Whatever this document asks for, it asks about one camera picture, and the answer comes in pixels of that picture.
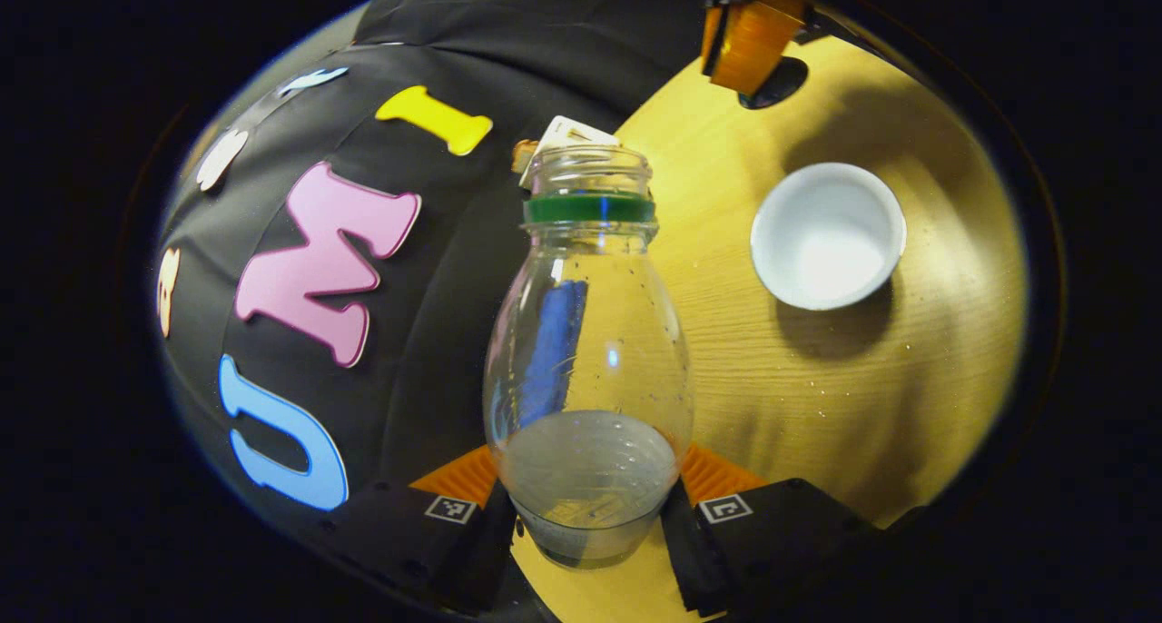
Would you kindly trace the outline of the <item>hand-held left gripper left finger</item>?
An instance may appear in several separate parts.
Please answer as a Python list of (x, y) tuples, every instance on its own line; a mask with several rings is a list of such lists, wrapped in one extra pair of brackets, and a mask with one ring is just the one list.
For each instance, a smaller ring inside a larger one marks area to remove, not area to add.
[(490, 611), (510, 561), (516, 513), (486, 445), (411, 482), (375, 481), (325, 520), (325, 552), (428, 606)]

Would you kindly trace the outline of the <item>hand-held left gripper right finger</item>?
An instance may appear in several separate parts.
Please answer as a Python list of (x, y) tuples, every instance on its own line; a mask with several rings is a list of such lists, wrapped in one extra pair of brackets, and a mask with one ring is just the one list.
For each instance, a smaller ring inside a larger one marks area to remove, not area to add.
[(782, 606), (885, 537), (805, 479), (770, 482), (696, 444), (664, 504), (682, 606), (703, 618)]

